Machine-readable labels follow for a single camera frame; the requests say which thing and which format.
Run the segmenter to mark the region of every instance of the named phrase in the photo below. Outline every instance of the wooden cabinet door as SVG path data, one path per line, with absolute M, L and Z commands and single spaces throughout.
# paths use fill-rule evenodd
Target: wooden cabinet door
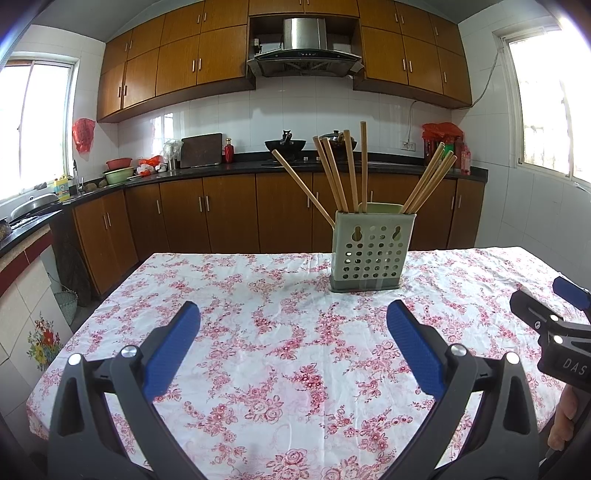
M 201 32 L 246 25 L 248 0 L 206 0 Z
M 129 41 L 131 40 L 131 30 L 122 33 L 119 37 L 108 41 L 103 55 L 103 66 L 101 73 L 108 72 L 120 63 L 127 60 L 127 51 L 129 50 Z
M 368 176 L 368 201 L 404 205 L 418 183 L 416 175 L 395 173 L 370 173 Z
M 472 104 L 470 75 L 466 59 L 444 48 L 437 48 L 441 65 L 443 95 L 461 100 L 467 105 Z
M 484 183 L 479 181 L 457 180 L 455 209 L 448 248 L 474 248 L 480 223 L 484 186 Z
M 363 27 L 400 33 L 398 14 L 392 0 L 359 0 L 358 4 L 359 19 Z
M 127 59 L 131 60 L 160 46 L 165 15 L 148 20 L 133 29 Z
M 156 95 L 197 85 L 199 35 L 160 47 Z
M 204 3 L 197 2 L 168 12 L 164 17 L 160 45 L 199 35 L 201 33 Z
M 437 47 L 416 38 L 402 36 L 407 58 L 408 84 L 443 93 Z
M 157 69 L 157 48 L 127 62 L 125 65 L 125 86 L 123 88 L 124 108 L 154 97 Z
M 202 33 L 197 84 L 244 77 L 245 62 L 246 25 Z
M 435 44 L 428 12 L 399 2 L 396 2 L 396 10 L 403 35 Z
M 99 294 L 119 280 L 119 267 L 109 238 L 103 200 L 96 199 L 74 208 L 74 218 L 86 264 Z
M 465 56 L 464 44 L 462 43 L 458 26 L 437 15 L 429 14 L 429 18 L 431 19 L 431 26 L 435 35 L 435 44 L 462 57 Z
M 402 35 L 371 27 L 362 27 L 361 30 L 366 78 L 407 85 Z
M 100 76 L 96 117 L 98 120 L 121 110 L 125 62 Z
M 304 13 L 303 0 L 251 0 L 248 7 L 249 15 L 290 13 Z
M 139 260 L 144 261 L 156 252 L 168 252 L 158 184 L 126 189 L 125 201 Z
M 111 238 L 115 258 L 119 265 L 119 275 L 121 276 L 138 262 L 138 254 L 135 252 L 134 238 L 131 235 L 127 217 L 125 196 L 123 190 L 120 190 L 105 195 L 102 200 L 107 225 L 109 225 L 109 237 Z
M 417 213 L 410 250 L 443 250 L 447 248 L 455 193 L 455 180 L 444 179 L 441 181 Z
M 255 176 L 208 177 L 203 193 L 212 252 L 259 253 Z
M 307 14 L 347 15 L 358 17 L 357 0 L 302 0 Z
M 300 178 L 312 190 L 312 174 L 301 173 Z M 257 174 L 256 206 L 262 254 L 312 252 L 316 207 L 289 174 Z
M 361 175 L 357 175 L 357 191 L 361 194 Z M 351 195 L 351 180 L 348 173 L 340 174 L 340 181 L 345 191 L 345 199 L 349 211 L 353 208 L 353 196 Z M 324 173 L 314 173 L 312 193 L 320 201 L 328 214 L 334 219 L 336 204 L 330 190 L 329 181 Z M 318 211 L 318 208 L 312 207 L 312 252 L 313 253 L 331 253 L 332 252 L 332 234 L 333 229 L 326 219 Z
M 165 181 L 160 184 L 160 198 L 170 251 L 209 253 L 203 180 Z

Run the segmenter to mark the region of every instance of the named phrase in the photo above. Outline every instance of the tablecloth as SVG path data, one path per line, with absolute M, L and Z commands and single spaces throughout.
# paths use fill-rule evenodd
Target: tablecloth
M 516 288 L 575 322 L 552 293 L 556 271 L 521 248 L 410 252 L 401 288 L 336 294 L 329 254 L 155 254 L 70 339 L 28 399 L 31 430 L 47 437 L 66 359 L 116 355 L 166 325 L 186 300 L 202 325 L 166 394 L 154 401 L 188 456 L 211 480 L 377 479 L 434 403 L 421 392 L 385 324 L 403 299 L 448 343 L 500 358 L 517 352 L 538 426 L 563 385 L 536 368 L 537 337 L 509 311 Z M 479 396 L 442 462 L 454 459 Z M 147 465 L 112 395 L 129 457 Z

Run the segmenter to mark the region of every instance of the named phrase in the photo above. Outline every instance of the power outlet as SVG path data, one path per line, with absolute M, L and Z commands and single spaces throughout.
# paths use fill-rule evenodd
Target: power outlet
M 400 141 L 400 149 L 401 150 L 408 150 L 409 152 L 416 152 L 417 151 L 417 144 L 414 142 L 408 142 L 401 140 Z

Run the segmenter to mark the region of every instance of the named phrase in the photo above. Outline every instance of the range hood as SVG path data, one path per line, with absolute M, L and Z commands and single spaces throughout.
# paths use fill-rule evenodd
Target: range hood
M 344 77 L 363 68 L 361 57 L 328 50 L 323 18 L 288 18 L 283 22 L 284 49 L 259 53 L 246 63 L 257 77 Z

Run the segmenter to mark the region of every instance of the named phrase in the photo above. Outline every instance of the plastic bowl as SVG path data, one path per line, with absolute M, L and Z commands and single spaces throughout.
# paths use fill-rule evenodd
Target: plastic bowl
M 106 171 L 105 178 L 107 179 L 107 183 L 109 185 L 115 185 L 117 183 L 127 181 L 127 178 L 131 177 L 133 174 L 133 167 L 120 168 L 119 170 Z
M 131 165 L 131 158 L 116 158 L 107 162 L 109 170 L 119 170 L 120 168 L 127 168 Z

